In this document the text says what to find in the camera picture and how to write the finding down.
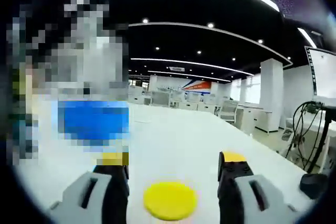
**ceiling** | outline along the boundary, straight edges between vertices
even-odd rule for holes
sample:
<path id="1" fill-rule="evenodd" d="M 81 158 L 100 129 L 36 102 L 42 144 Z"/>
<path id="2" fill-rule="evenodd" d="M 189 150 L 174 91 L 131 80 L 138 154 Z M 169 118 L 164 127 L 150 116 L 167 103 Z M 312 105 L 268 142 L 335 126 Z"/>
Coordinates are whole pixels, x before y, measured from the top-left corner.
<path id="1" fill-rule="evenodd" d="M 129 9 L 130 59 L 197 62 L 251 74 L 259 73 L 260 63 L 270 58 L 289 67 L 308 63 L 304 46 L 309 44 L 297 27 L 285 22 L 279 12 L 260 0 L 130 0 Z M 144 18 L 149 23 L 142 23 Z M 160 22 L 170 24 L 151 25 Z M 208 23 L 213 23 L 216 29 L 207 29 Z M 260 39 L 265 47 L 257 42 Z M 171 72 L 167 69 L 169 66 L 183 67 L 188 74 L 226 80 L 247 76 L 186 63 L 140 60 L 129 61 L 129 74 L 146 76 L 150 75 L 148 70 Z"/>

